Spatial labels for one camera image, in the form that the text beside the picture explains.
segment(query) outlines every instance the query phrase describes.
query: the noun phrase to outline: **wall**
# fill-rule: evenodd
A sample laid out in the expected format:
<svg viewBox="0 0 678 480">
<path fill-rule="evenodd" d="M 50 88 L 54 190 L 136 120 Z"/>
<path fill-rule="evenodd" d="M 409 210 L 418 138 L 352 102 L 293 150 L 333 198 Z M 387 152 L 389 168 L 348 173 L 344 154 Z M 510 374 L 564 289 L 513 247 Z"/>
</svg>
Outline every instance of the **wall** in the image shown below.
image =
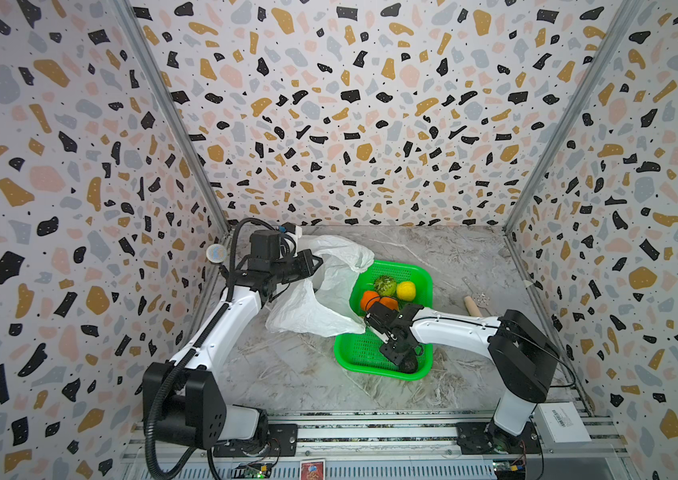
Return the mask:
<svg viewBox="0 0 678 480">
<path fill-rule="evenodd" d="M 175 145 L 102 2 L 0 0 L 0 478 L 118 477 L 216 235 Z"/>
<path fill-rule="evenodd" d="M 229 218 L 502 224 L 616 0 L 137 0 Z"/>
<path fill-rule="evenodd" d="M 512 238 L 597 415 L 678 478 L 678 2 L 645 2 Z"/>
</svg>

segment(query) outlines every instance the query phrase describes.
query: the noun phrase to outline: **marble table surface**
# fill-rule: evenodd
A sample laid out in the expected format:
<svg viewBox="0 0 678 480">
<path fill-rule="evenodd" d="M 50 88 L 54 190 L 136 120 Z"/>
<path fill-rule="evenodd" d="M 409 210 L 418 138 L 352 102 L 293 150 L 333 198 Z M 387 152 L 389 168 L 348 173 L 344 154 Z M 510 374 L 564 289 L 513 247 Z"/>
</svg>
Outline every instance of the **marble table surface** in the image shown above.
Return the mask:
<svg viewBox="0 0 678 480">
<path fill-rule="evenodd" d="M 238 252 L 248 252 L 253 229 L 241 231 Z M 463 297 L 471 295 L 489 315 L 518 310 L 541 324 L 498 228 L 308 226 L 304 234 L 344 236 L 378 260 L 423 267 L 432 275 L 436 310 L 465 315 Z M 435 346 L 432 370 L 417 382 L 349 372 L 334 359 L 333 337 L 268 332 L 268 312 L 262 309 L 243 331 L 217 379 L 228 404 L 271 411 L 482 412 L 496 408 L 504 391 L 490 360 L 449 346 Z M 564 383 L 559 368 L 555 378 L 553 384 Z M 573 390 L 551 389 L 548 401 L 575 397 Z"/>
</svg>

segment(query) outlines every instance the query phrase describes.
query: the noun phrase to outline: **white plastic bag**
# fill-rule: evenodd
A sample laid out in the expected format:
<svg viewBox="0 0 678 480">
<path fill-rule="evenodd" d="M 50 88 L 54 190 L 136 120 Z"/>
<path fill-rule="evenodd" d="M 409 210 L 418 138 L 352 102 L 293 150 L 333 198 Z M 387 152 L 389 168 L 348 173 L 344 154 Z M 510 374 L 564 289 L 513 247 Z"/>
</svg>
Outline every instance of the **white plastic bag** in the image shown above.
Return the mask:
<svg viewBox="0 0 678 480">
<path fill-rule="evenodd" d="M 373 252 L 336 235 L 304 235 L 299 250 L 307 248 L 324 263 L 315 275 L 292 283 L 275 301 L 267 330 L 320 336 L 365 332 L 363 319 L 350 308 L 350 294 L 357 277 L 373 264 Z"/>
</svg>

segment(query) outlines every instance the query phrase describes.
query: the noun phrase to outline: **white box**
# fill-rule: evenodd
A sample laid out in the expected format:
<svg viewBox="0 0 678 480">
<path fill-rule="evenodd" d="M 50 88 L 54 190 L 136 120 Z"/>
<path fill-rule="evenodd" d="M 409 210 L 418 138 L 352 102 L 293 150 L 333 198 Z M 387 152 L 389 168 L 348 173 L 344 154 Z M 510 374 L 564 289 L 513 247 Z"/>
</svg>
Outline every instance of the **white box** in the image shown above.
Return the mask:
<svg viewBox="0 0 678 480">
<path fill-rule="evenodd" d="M 576 448 L 592 441 L 573 402 L 539 403 L 534 419 L 546 448 Z"/>
</svg>

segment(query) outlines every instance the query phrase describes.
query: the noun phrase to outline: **barcode label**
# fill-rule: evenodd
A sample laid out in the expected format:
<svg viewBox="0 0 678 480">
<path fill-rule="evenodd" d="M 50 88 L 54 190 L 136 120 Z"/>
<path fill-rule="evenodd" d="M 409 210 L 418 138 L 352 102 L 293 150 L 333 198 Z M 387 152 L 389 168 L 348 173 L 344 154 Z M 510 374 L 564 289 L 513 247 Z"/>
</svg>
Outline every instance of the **barcode label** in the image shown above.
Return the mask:
<svg viewBox="0 0 678 480">
<path fill-rule="evenodd" d="M 552 415 L 555 417 L 555 420 L 558 421 L 561 427 L 570 427 L 573 425 L 571 419 L 564 413 L 558 412 L 557 410 L 552 410 Z"/>
</svg>

